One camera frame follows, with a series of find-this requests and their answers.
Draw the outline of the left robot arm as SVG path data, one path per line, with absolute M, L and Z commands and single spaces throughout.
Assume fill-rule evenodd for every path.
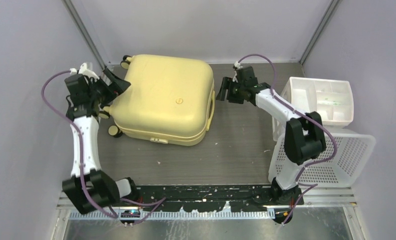
M 70 69 L 64 82 L 69 91 L 65 118 L 73 134 L 74 160 L 71 177 L 62 183 L 63 192 L 81 214 L 117 204 L 132 207 L 139 201 L 139 191 L 130 177 L 113 180 L 100 165 L 98 130 L 101 108 L 124 93 L 130 83 L 108 68 L 103 70 L 110 84 L 99 77 L 89 63 Z

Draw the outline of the yellow hard-shell suitcase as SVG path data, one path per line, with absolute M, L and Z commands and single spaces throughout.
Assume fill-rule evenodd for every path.
M 215 110 L 214 74 L 203 60 L 124 56 L 128 89 L 104 107 L 108 133 L 160 144 L 194 146 L 209 131 Z

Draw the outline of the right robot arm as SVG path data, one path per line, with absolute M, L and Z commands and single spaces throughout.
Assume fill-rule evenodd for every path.
M 255 201 L 288 205 L 300 195 L 298 175 L 304 164 L 326 150 L 322 117 L 316 111 L 299 111 L 269 84 L 259 83 L 253 67 L 235 66 L 234 71 L 234 77 L 223 78 L 216 99 L 235 104 L 249 102 L 269 113 L 285 128 L 283 146 L 286 163 L 271 181 L 267 195 L 255 197 Z

